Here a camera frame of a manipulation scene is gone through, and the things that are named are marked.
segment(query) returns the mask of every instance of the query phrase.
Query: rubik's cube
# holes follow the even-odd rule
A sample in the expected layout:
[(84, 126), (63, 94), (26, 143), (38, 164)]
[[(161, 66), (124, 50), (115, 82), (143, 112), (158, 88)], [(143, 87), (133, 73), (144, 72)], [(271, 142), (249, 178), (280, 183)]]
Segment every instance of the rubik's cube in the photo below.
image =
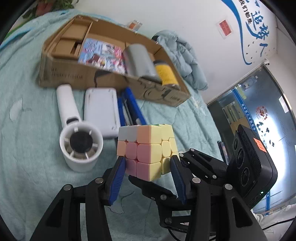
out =
[(126, 173), (153, 181), (170, 172), (170, 158), (178, 154), (171, 125), (122, 126), (117, 156), (126, 157)]

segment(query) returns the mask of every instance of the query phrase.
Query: white rectangular case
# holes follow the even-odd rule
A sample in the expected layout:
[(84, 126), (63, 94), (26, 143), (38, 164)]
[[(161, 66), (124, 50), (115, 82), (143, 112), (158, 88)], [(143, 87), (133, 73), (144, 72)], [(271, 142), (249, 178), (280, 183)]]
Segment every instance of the white rectangular case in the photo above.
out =
[(104, 138), (118, 137), (120, 119), (114, 88), (89, 88), (84, 101), (84, 120), (94, 124)]

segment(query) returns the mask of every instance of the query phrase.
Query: white fan handle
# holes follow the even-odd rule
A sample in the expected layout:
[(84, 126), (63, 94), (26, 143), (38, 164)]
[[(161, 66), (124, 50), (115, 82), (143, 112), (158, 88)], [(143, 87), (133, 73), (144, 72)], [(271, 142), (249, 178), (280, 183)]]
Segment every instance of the white fan handle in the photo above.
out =
[(67, 121), (71, 119), (81, 121), (71, 85), (60, 85), (57, 88), (57, 104), (59, 106), (59, 116), (61, 117), (63, 128), (67, 125)]

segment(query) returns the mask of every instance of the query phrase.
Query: black string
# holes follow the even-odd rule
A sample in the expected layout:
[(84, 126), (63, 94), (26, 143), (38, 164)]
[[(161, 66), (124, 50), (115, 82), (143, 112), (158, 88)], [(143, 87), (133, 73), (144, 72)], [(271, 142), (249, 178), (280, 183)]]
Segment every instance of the black string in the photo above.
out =
[(178, 239), (178, 238), (173, 234), (173, 232), (172, 232), (170, 229), (168, 229), (168, 231), (169, 231), (169, 233), (172, 235), (172, 237), (173, 237), (176, 241), (181, 241), (180, 239)]
[(288, 220), (285, 220), (285, 221), (281, 221), (281, 222), (278, 222), (278, 223), (274, 223), (273, 225), (270, 225), (270, 226), (268, 226), (267, 228), (263, 228), (262, 230), (265, 230), (265, 229), (271, 228), (271, 227), (273, 227), (273, 226), (275, 226), (275, 225), (278, 225), (278, 224), (281, 224), (281, 223), (290, 222), (290, 221), (293, 221), (293, 220), (294, 220), (294, 218), (291, 218), (291, 219), (288, 219)]

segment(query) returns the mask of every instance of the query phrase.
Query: red paper notice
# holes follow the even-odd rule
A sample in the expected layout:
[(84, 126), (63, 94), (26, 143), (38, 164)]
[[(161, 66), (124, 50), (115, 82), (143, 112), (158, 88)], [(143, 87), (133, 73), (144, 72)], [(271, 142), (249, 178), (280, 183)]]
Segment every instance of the red paper notice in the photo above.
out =
[(253, 139), (257, 143), (257, 146), (259, 147), (260, 150), (267, 152), (261, 141), (255, 139), (255, 138), (253, 138)]
[(223, 33), (225, 34), (225, 36), (228, 36), (229, 34), (231, 34), (231, 29), (230, 29), (228, 23), (226, 22), (226, 20), (219, 23), (219, 25), (222, 28)]

